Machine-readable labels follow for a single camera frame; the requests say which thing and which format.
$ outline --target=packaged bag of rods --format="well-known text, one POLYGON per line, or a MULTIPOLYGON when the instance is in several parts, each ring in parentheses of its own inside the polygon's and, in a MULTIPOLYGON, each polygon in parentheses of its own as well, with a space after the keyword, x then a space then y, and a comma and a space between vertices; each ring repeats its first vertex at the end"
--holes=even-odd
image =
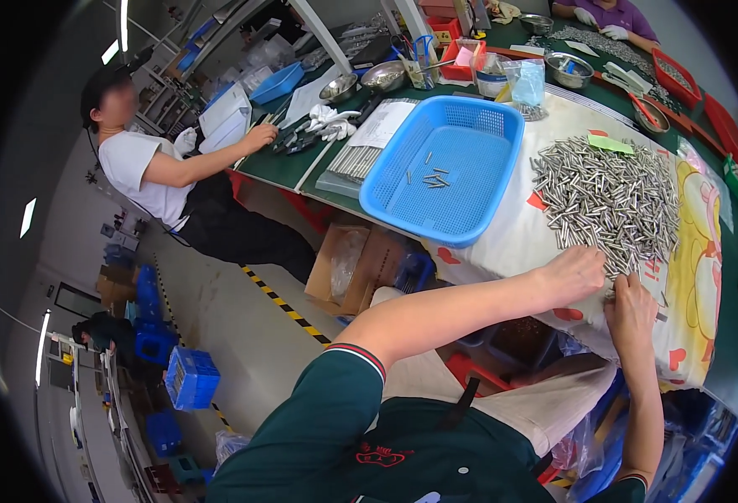
POLYGON ((512 89, 512 106, 526 122, 541 121, 548 116, 542 102, 545 99, 545 61, 503 61, 509 86, 512 89))

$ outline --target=stainless steel bowl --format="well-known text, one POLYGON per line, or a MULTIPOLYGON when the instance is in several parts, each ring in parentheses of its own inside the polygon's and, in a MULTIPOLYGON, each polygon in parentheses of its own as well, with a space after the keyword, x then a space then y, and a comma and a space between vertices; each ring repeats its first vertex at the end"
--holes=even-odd
POLYGON ((521 14, 520 24, 532 35, 547 35, 554 28, 553 19, 536 14, 521 14))
POLYGON ((667 133, 669 129, 671 129, 671 123, 668 122, 668 117, 665 116, 662 112, 660 112, 660 109, 658 109, 656 106, 654 106, 650 101, 646 101, 643 98, 637 98, 638 101, 643 103, 643 106, 646 107, 646 111, 654 117, 654 120, 657 121, 657 124, 660 125, 660 127, 654 126, 649 122, 649 120, 646 118, 645 115, 643 115, 643 112, 640 110, 640 107, 637 106, 637 104, 633 101, 631 103, 632 107, 635 109, 635 118, 637 119, 637 123, 643 127, 646 131, 649 133, 667 133))
POLYGON ((341 103, 352 98, 357 92, 358 76, 350 73, 349 75, 341 75, 327 86, 324 86, 319 93, 319 99, 327 100, 330 103, 341 103))
POLYGON ((408 82, 408 74, 402 61, 386 61, 375 65, 361 77, 361 85, 373 93, 388 93, 399 89, 408 82))
POLYGON ((595 74, 595 70, 582 58, 577 55, 568 54, 567 52, 550 52, 545 55, 545 64, 548 66, 548 73, 551 75, 559 86, 568 89, 584 89, 590 83, 595 74), (574 63, 573 72, 568 73, 565 69, 560 70, 563 65, 569 61, 574 63))

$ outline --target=pink paper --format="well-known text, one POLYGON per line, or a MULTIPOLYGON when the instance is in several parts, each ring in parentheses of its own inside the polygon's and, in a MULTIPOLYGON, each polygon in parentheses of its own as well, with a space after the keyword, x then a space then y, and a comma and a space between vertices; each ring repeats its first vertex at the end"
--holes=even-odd
POLYGON ((472 57, 472 51, 466 47, 462 47, 461 51, 456 56, 455 66, 470 66, 470 58, 472 57))

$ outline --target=white t-shirt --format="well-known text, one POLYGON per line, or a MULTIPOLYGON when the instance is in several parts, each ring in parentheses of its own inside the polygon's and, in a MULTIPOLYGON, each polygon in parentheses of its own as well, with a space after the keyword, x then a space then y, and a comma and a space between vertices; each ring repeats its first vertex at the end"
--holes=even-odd
POLYGON ((173 144, 165 138, 129 131, 108 137, 98 148, 98 156, 103 173, 114 188, 149 210, 165 225, 179 230, 187 221, 187 217, 182 218, 187 193, 196 184, 193 182, 187 187, 176 188, 143 182, 145 168, 157 151, 182 160, 173 144))

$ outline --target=fluorescent light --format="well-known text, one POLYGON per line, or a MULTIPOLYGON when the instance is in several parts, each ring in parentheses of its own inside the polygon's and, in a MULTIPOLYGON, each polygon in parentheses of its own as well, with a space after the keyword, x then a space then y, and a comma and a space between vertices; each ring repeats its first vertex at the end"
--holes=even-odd
POLYGON ((39 349, 36 350, 36 387, 39 387, 39 378, 42 374, 42 350, 44 349, 44 337, 48 335, 48 322, 50 321, 50 309, 44 313, 42 319, 42 331, 39 332, 39 349))
POLYGON ((128 0, 120 0, 120 47, 128 51, 128 0))
POLYGON ((27 205, 25 205, 25 213, 22 214, 22 227, 20 227, 20 239, 28 229, 31 228, 31 219, 33 218, 33 207, 36 206, 36 197, 31 199, 27 205))
POLYGON ((117 54, 118 49, 120 49, 120 43, 115 40, 112 42, 112 45, 109 46, 108 49, 101 55, 101 61, 103 61, 103 64, 107 64, 110 61, 112 61, 112 58, 114 58, 114 55, 117 54))

